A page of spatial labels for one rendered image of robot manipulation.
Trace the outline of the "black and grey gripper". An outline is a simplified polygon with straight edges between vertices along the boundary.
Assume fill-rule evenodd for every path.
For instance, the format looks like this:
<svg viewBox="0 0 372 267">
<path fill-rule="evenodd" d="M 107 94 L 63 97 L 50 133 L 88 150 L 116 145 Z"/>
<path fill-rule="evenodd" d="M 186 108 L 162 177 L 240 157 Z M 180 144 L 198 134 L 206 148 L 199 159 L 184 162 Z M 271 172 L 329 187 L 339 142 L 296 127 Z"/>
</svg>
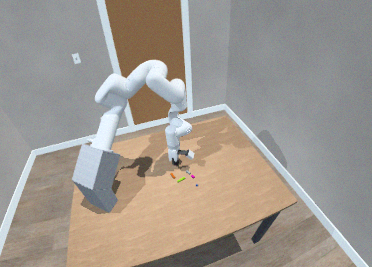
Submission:
<svg viewBox="0 0 372 267">
<path fill-rule="evenodd" d="M 179 149 L 177 148 L 177 149 L 169 149 L 168 150 L 169 161 L 172 160 L 172 164 L 177 165 L 177 166 L 179 164 L 179 159 L 178 159 L 179 158 L 179 154 L 177 154 L 178 153 L 178 150 L 180 150 L 180 147 L 179 147 Z"/>
</svg>

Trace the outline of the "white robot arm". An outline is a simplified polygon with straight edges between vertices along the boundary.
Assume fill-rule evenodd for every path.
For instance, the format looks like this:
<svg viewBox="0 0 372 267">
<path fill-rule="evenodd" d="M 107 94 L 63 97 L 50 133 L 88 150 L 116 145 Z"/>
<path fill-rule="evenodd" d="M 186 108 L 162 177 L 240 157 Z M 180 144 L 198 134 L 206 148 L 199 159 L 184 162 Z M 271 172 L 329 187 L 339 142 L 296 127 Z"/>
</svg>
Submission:
<svg viewBox="0 0 372 267">
<path fill-rule="evenodd" d="M 149 60 L 142 63 L 127 79 L 118 74 L 110 75 L 95 95 L 95 101 L 110 110 L 102 117 L 96 139 L 94 138 L 94 141 L 92 141 L 93 139 L 87 139 L 87 141 L 92 142 L 90 146 L 114 152 L 111 148 L 121 116 L 127 106 L 127 99 L 134 96 L 146 83 L 151 90 L 171 103 L 168 113 L 170 125 L 165 129 L 167 146 L 169 149 L 179 148 L 179 137 L 192 131 L 191 124 L 181 119 L 178 114 L 178 112 L 187 108 L 185 84 L 181 79 L 168 81 L 166 77 L 167 67 L 158 60 Z M 185 94 L 184 99 L 183 94 Z"/>
</svg>

